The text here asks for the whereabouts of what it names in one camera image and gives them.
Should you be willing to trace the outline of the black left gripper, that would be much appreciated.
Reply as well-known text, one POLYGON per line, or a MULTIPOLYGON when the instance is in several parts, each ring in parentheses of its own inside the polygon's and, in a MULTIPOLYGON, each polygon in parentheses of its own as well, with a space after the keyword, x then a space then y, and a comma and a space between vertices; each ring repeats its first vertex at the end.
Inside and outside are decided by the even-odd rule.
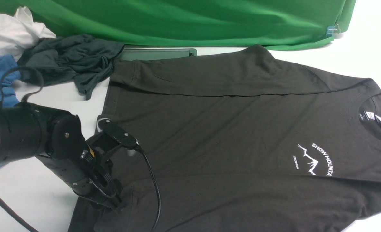
POLYGON ((47 157, 39 160, 94 209, 121 211, 127 204, 108 160, 120 147, 103 132, 89 139, 80 132, 53 132, 47 157))

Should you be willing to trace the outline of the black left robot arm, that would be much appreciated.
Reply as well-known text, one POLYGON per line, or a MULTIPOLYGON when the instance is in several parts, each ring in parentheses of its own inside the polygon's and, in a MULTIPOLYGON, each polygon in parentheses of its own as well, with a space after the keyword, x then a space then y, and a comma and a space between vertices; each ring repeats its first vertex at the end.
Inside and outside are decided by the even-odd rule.
POLYGON ((36 157, 95 208, 126 206, 108 154, 118 145, 103 131, 86 139, 80 118, 66 110, 29 103, 0 108, 0 164, 36 157))

